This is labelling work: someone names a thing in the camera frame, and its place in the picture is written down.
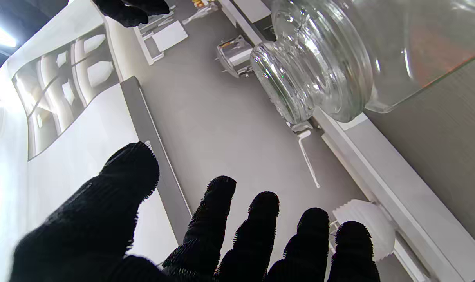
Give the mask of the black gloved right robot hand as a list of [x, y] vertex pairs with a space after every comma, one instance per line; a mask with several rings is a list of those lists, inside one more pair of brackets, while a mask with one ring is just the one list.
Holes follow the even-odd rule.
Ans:
[[102, 14], [124, 27], [147, 24], [150, 16], [170, 12], [170, 7], [164, 0], [93, 0], [93, 3]]

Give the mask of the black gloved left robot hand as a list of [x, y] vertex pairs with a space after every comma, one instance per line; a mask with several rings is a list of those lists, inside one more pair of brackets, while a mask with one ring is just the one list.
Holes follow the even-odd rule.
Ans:
[[307, 209], [284, 256], [269, 267], [280, 213], [278, 196], [259, 193], [220, 257], [236, 181], [214, 178], [180, 244], [158, 268], [126, 252], [139, 206], [155, 191], [160, 170], [143, 142], [129, 143], [98, 175], [17, 244], [10, 282], [323, 282], [329, 216]]

